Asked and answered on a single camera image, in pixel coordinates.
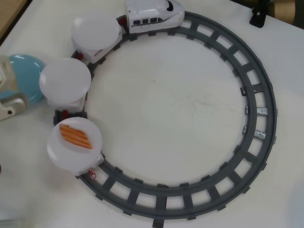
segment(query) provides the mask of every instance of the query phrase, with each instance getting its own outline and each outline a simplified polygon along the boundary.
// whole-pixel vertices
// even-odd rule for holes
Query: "track rail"
[[[124,175],[123,171],[117,167],[112,166],[106,159],[99,167],[109,175],[106,182],[102,185],[95,180],[90,178],[89,174],[84,174],[79,178],[96,194],[96,197],[101,200],[106,200],[109,203],[115,205],[116,207],[123,210],[125,214],[140,215],[148,218],[154,219],[153,227],[162,228],[164,220],[166,219],[195,219],[196,216],[214,211],[222,210],[226,207],[230,201],[242,193],[246,193],[250,189],[250,184],[254,181],[257,175],[264,170],[266,166],[266,161],[269,153],[272,149],[273,144],[276,139],[276,119],[277,119],[277,109],[275,96],[273,92],[272,85],[269,81],[268,75],[260,62],[256,57],[254,52],[248,47],[248,45],[241,40],[238,36],[232,33],[230,30],[224,26],[206,18],[201,15],[186,12],[185,21],[191,22],[190,28],[177,27],[170,29],[161,29],[156,31],[149,31],[139,34],[129,34],[128,28],[124,26],[124,34],[122,41],[117,44],[113,51],[120,48],[121,44],[130,40],[134,41],[139,36],[148,34],[149,36],[154,36],[156,33],[167,33],[168,35],[174,36],[175,34],[186,35],[188,39],[194,40],[198,39],[203,41],[205,47],[211,49],[214,48],[220,53],[220,57],[224,61],[228,61],[233,67],[233,73],[236,77],[239,77],[242,81],[243,87],[241,88],[241,95],[246,96],[248,101],[248,106],[246,107],[246,114],[248,115],[248,123],[246,125],[246,130],[243,132],[244,139],[240,145],[237,145],[234,150],[234,156],[232,159],[222,166],[220,166],[219,171],[212,176],[203,177],[199,182],[188,184],[181,183],[179,186],[168,187],[163,184],[150,185],[145,184],[142,180],[132,179]],[[207,36],[203,33],[197,31],[199,26],[205,26],[211,30],[213,33],[211,36]],[[222,36],[232,43],[230,48],[225,48],[220,43],[217,42],[219,36]],[[240,51],[249,61],[245,65],[241,65],[240,62],[235,58],[234,54]],[[106,60],[103,57],[99,62],[88,64],[92,78],[94,77],[94,70],[99,64],[102,64]],[[247,72],[255,70],[256,75],[260,80],[260,84],[252,85]],[[264,93],[267,108],[267,125],[266,125],[266,135],[263,137],[263,145],[257,156],[248,152],[248,149],[255,137],[256,123],[257,123],[257,104],[256,104],[256,93]],[[81,116],[87,118],[86,112],[77,113],[72,116]],[[59,123],[62,120],[62,113],[56,111],[54,117],[54,124]],[[251,163],[251,168],[247,174],[241,178],[236,172],[235,168],[240,164],[240,162],[246,159]],[[230,189],[223,195],[220,195],[216,184],[221,182],[225,178],[229,178],[234,187]],[[131,189],[130,195],[127,200],[122,199],[110,192],[111,187],[115,182],[119,182],[122,185]],[[192,202],[191,195],[196,192],[207,190],[211,201],[206,202],[201,205],[194,206]],[[148,208],[144,206],[139,206],[136,204],[138,195],[140,193],[145,193],[148,195],[156,196],[155,208]],[[182,196],[184,201],[184,208],[182,209],[166,209],[166,202],[168,197]]]

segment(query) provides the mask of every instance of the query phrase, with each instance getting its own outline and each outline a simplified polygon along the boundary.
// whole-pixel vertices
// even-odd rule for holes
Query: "white plate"
[[[84,131],[89,137],[93,149],[90,150],[65,141],[60,133],[60,124]],[[57,124],[47,143],[47,152],[52,162],[59,168],[77,173],[95,165],[101,151],[102,137],[93,122],[85,118],[74,117]]]

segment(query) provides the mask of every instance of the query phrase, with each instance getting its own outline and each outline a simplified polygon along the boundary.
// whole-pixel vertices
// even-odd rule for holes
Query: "toy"
[[[75,18],[72,42],[80,53],[95,63],[122,39],[122,28],[112,15],[91,12]]]
[[[86,132],[91,141],[92,149],[73,145],[63,140],[60,125],[68,125],[72,128]],[[63,120],[57,124],[47,140],[47,152],[51,161],[59,168],[72,172],[75,176],[92,170],[104,161],[100,152],[102,137],[98,127],[91,121],[74,117]]]
[[[185,10],[176,0],[126,0],[130,33],[141,33],[179,26]]]
[[[39,79],[39,86],[51,107],[80,112],[91,85],[91,73],[77,59],[63,58],[48,64]]]
[[[128,23],[130,22],[128,15],[121,16],[117,19],[117,21],[119,21],[123,26],[123,38],[117,43],[117,45],[113,47],[112,50],[116,51],[121,47],[121,44],[126,41],[135,41],[138,36],[154,36],[158,32],[165,32],[170,36],[174,36],[175,34],[183,34],[187,36],[187,39],[200,40],[204,43],[204,46],[206,48],[213,48],[219,52],[219,57],[223,61],[230,63],[230,65],[233,67],[233,73],[236,77],[239,77],[243,83],[240,95],[245,96],[247,99],[246,114],[248,115],[248,123],[246,125],[246,130],[243,132],[243,141],[240,143],[240,145],[236,145],[235,147],[234,156],[231,158],[231,160],[222,164],[219,167],[218,172],[213,175],[202,177],[201,180],[196,183],[181,183],[180,185],[170,187],[164,184],[151,185],[144,183],[142,180],[139,180],[137,178],[130,178],[129,176],[125,175],[121,169],[111,165],[105,158],[104,161],[99,164],[99,167],[108,175],[108,178],[104,184],[93,180],[91,178],[91,171],[84,173],[79,177],[92,191],[94,191],[98,199],[108,201],[109,203],[120,208],[123,213],[127,215],[136,214],[154,219],[154,228],[162,228],[166,219],[182,218],[192,220],[199,215],[209,213],[214,210],[220,211],[224,209],[226,205],[235,197],[240,194],[245,194],[250,189],[250,185],[257,177],[257,175],[266,167],[266,161],[276,140],[275,136],[277,109],[274,92],[268,75],[257,56],[244,41],[242,41],[239,37],[237,37],[234,33],[222,25],[208,18],[190,12],[185,12],[184,19],[191,23],[190,27],[187,28],[179,26],[157,29],[153,31],[150,30],[150,27],[149,29],[144,27],[144,29],[147,29],[146,31],[140,33],[132,33],[129,32],[129,29],[127,27]],[[208,27],[210,30],[212,30],[212,34],[204,34],[199,30],[200,26]],[[231,43],[231,46],[229,48],[224,47],[218,41],[218,38],[220,36],[227,39]],[[248,60],[247,64],[241,64],[234,57],[234,54],[238,51],[241,52]],[[80,53],[76,51],[72,57],[78,58],[79,55]],[[98,65],[103,64],[103,62],[106,60],[106,57],[107,54],[104,55],[100,60],[87,64],[92,79],[94,77],[94,70]],[[256,85],[251,84],[247,74],[247,72],[251,70],[255,70],[257,77],[261,83]],[[255,94],[261,92],[264,93],[266,107],[260,108],[264,108],[264,110],[267,108],[267,114],[266,112],[263,112],[263,118],[267,118],[267,125],[265,133],[260,134],[258,137],[258,129],[256,129],[256,123],[259,111],[256,106],[257,103]],[[56,110],[54,124],[58,124],[62,120],[68,121],[69,117],[73,116],[81,116],[87,118],[87,113],[84,109],[78,113],[66,113]],[[260,140],[263,143],[263,146],[257,155],[253,155],[250,153],[250,151],[248,151],[254,138]],[[251,164],[251,167],[248,173],[245,176],[241,177],[238,175],[235,169],[243,161],[243,159],[248,161]],[[225,178],[231,180],[233,187],[226,193],[220,194],[216,186]],[[120,198],[111,192],[111,188],[116,182],[124,185],[126,188],[131,189],[127,199]],[[192,194],[199,193],[201,191],[206,191],[208,193],[210,201],[204,202],[200,205],[194,205],[192,201]],[[138,205],[136,202],[140,193],[155,196],[155,207],[150,208]],[[168,197],[182,197],[184,207],[179,209],[167,209]]]

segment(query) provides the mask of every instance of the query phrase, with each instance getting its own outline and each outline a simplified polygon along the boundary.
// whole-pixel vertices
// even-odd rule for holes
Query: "toy train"
[[[77,18],[72,41],[85,59],[96,63],[122,40],[123,33],[174,28],[183,22],[184,16],[185,10],[176,0],[126,0],[124,21],[118,23],[113,16],[104,13]],[[92,43],[99,45],[92,48]]]

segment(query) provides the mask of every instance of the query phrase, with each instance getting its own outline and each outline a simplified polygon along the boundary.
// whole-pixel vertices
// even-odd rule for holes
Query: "round white lid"
[[[66,124],[85,132],[91,141],[93,149],[90,150],[65,141],[60,133],[60,124]],[[68,171],[80,172],[95,164],[101,151],[102,137],[98,127],[93,122],[85,118],[73,117],[58,123],[49,136],[47,143],[48,155],[57,167]]]
[[[104,12],[90,12],[75,18],[72,36],[82,48],[101,50],[117,40],[119,27],[114,16]]]
[[[68,104],[86,95],[91,73],[74,58],[63,58],[48,64],[41,72],[39,86],[43,95],[56,104]]]

